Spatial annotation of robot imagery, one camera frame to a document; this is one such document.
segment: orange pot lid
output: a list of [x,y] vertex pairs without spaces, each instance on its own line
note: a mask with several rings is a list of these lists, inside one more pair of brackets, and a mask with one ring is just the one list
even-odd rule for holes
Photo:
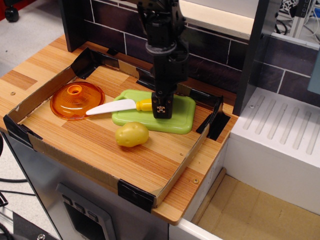
[[64,85],[51,98],[52,112],[64,120],[80,120],[90,116],[86,112],[105,102],[104,92],[89,82],[73,82]]

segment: wooden countertop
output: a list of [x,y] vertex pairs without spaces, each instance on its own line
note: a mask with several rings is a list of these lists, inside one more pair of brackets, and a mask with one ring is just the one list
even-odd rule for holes
[[[74,52],[68,52],[65,36],[61,36],[34,56],[15,67],[0,78],[0,130],[6,132],[3,117],[25,100],[38,88],[46,84],[55,75],[66,69],[86,48],[106,53],[108,50],[97,44],[87,42]],[[150,64],[117,54],[117,58],[149,69]],[[150,91],[136,83],[136,78],[105,67],[98,68],[87,81],[97,84],[106,94],[106,102],[112,101],[126,89]],[[217,141],[207,138],[190,165],[164,198],[151,213],[176,225],[183,217],[191,200],[200,187],[216,156],[219,154],[229,133],[237,120],[232,115],[236,96],[205,83],[190,79],[186,85],[203,89],[208,93],[224,96],[224,112],[231,116]],[[123,179],[149,193],[156,192],[171,173],[183,161],[189,149],[199,138],[195,130],[212,112],[197,106],[192,131],[188,134],[173,134],[150,131],[147,143],[130,149],[115,143],[114,132],[119,127],[113,124],[111,114],[101,114],[80,121],[66,121],[57,118],[50,110],[49,101],[37,108],[22,123],[43,138],[43,141],[60,152],[73,156],[85,163],[85,168],[76,169],[68,162],[62,162],[74,171],[96,183],[113,190],[114,183],[103,181],[99,174],[108,174]]]

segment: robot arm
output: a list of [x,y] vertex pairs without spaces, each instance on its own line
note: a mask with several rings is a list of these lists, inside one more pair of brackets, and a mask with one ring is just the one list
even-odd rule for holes
[[146,50],[153,57],[151,73],[153,116],[170,119],[177,84],[188,79],[188,44],[181,39],[185,29],[179,0],[122,0],[137,5],[147,35]]

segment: screw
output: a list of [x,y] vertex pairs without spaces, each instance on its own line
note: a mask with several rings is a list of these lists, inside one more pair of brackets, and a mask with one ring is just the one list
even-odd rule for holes
[[40,234],[36,240],[45,240],[46,236],[44,234]]

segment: green cutting board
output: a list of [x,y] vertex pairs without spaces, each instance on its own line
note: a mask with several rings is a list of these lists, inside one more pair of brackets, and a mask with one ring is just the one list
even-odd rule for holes
[[[150,99],[151,92],[139,90],[125,90],[114,100],[133,99],[135,102]],[[138,111],[136,109],[116,111],[112,113],[112,121],[119,126],[127,122],[139,122],[151,131],[187,134],[191,131],[196,110],[196,102],[188,96],[173,97],[172,118],[154,118],[152,111]]]

